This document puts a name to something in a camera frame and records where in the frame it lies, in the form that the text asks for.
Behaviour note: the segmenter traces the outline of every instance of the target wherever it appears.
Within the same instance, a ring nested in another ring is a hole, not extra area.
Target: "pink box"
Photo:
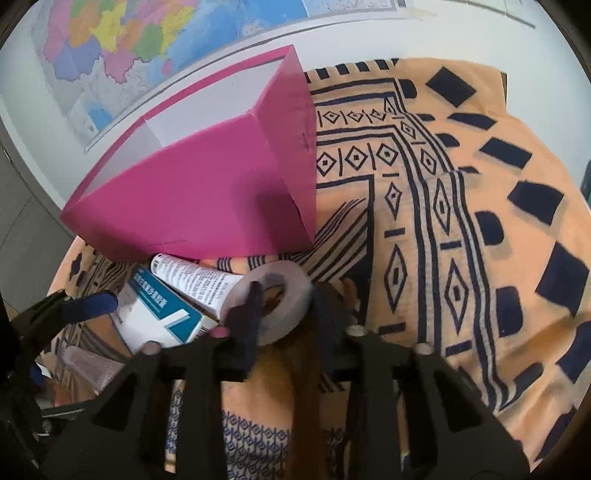
[[[137,120],[61,219],[114,261],[307,250],[316,227],[315,115],[293,46],[244,60]]]

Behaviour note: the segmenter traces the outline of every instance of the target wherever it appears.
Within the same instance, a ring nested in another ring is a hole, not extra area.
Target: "orange patterned cloth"
[[[507,113],[493,68],[388,59],[307,76],[317,109],[316,243],[281,258],[335,285],[385,340],[432,344],[535,466],[591,383],[591,217],[577,187]],[[69,294],[120,288],[129,265],[76,245],[58,282]],[[245,273],[276,259],[202,263]],[[113,348],[108,318],[87,325],[60,342]],[[76,390],[63,367],[56,373]],[[319,388],[334,473],[348,385],[323,377]],[[281,476],[292,410],[281,352],[261,349],[249,380],[223,390],[230,478]],[[172,420],[171,465],[176,429]]]

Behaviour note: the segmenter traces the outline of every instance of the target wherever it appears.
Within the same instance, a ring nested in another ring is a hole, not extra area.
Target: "diamond shape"
[[[328,155],[328,153],[324,152],[320,158],[316,160],[316,170],[318,170],[323,177],[326,177],[326,174],[330,172],[335,164],[336,160]]]
[[[435,175],[435,172],[437,171],[437,161],[423,148],[421,149],[421,164],[431,175]]]
[[[435,196],[433,197],[433,210],[435,210],[435,216],[437,217],[437,220],[439,220],[441,228],[443,228],[443,231],[449,235],[451,208],[441,179],[437,179],[437,188],[435,190]]]
[[[384,274],[384,286],[386,287],[386,294],[388,295],[392,313],[396,311],[402,289],[406,283],[406,278],[407,270],[404,257],[402,257],[402,252],[398,248],[398,245],[394,245],[388,268]]]
[[[394,115],[398,113],[392,105],[392,102],[390,102],[390,100],[387,98],[384,99],[384,112],[393,113]]]
[[[476,93],[471,85],[445,67],[442,67],[426,85],[456,108]]]
[[[350,119],[355,120],[357,123],[359,123],[361,121],[361,119],[363,118],[362,113],[357,113],[357,112],[353,112],[353,111],[347,113],[347,116]]]
[[[359,171],[367,158],[368,155],[366,153],[362,152],[357,147],[351,147],[351,150],[349,150],[349,153],[347,153],[347,156],[345,157],[345,161],[356,171]]]
[[[382,122],[384,121],[384,118],[386,118],[385,113],[378,112],[375,108],[373,110],[371,110],[371,113],[369,114],[369,116],[373,116],[374,118],[377,118],[378,120],[381,120]]]
[[[456,333],[460,333],[464,315],[466,314],[466,306],[468,305],[468,286],[464,282],[462,274],[453,258],[449,267],[449,273],[447,274],[444,296],[449,309],[452,311]]]
[[[413,140],[417,139],[417,134],[415,133],[414,128],[411,127],[410,125],[408,125],[404,122],[400,122],[400,130],[402,130],[404,133],[406,133]]]
[[[388,167],[391,167],[394,163],[394,160],[396,160],[398,157],[398,152],[385,144],[381,144],[378,148],[376,156]]]
[[[331,124],[335,124],[337,122],[337,120],[340,118],[340,115],[338,113],[334,113],[334,112],[326,112],[324,115],[322,115],[324,118],[326,118]]]
[[[396,188],[394,183],[390,183],[390,187],[386,193],[386,203],[390,207],[390,211],[392,212],[392,216],[394,220],[398,216],[398,207],[400,206],[400,198],[402,197],[402,192]]]

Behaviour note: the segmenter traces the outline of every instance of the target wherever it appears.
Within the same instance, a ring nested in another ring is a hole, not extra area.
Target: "tube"
[[[150,262],[150,271],[218,319],[224,300],[242,278],[167,254],[156,255]]]
[[[104,356],[70,345],[59,352],[61,361],[86,380],[99,394],[125,366]]]

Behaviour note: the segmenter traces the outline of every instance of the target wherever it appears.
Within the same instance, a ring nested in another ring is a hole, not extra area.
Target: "colorful map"
[[[228,44],[391,0],[44,0],[32,31],[48,85],[90,145],[134,102]]]

